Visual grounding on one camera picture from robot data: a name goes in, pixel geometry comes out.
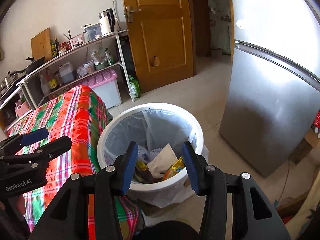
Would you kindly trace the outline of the person's left hand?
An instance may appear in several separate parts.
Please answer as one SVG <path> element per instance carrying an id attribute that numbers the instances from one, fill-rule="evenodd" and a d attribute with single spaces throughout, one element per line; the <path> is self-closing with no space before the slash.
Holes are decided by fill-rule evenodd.
<path id="1" fill-rule="evenodd" d="M 26 207 L 25 207 L 24 196 L 19 195 L 19 196 L 1 201 L 1 209 L 5 210 L 7 207 L 12 208 L 14 211 L 18 211 L 22 215 L 25 215 Z"/>

